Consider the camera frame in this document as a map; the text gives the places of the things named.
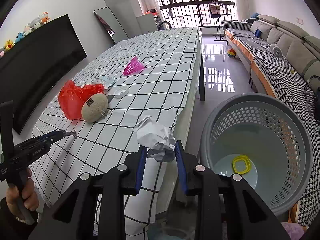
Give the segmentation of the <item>person's left hand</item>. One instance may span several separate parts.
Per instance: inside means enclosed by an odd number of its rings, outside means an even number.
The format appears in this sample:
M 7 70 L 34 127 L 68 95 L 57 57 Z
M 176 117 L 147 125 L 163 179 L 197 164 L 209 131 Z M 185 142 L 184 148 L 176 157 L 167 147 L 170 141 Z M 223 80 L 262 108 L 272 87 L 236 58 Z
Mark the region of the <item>person's left hand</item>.
M 39 199 L 31 179 L 32 172 L 29 168 L 24 172 L 26 181 L 22 190 L 13 183 L 8 183 L 6 202 L 10 212 L 19 220 L 31 220 L 31 212 L 39 207 Z

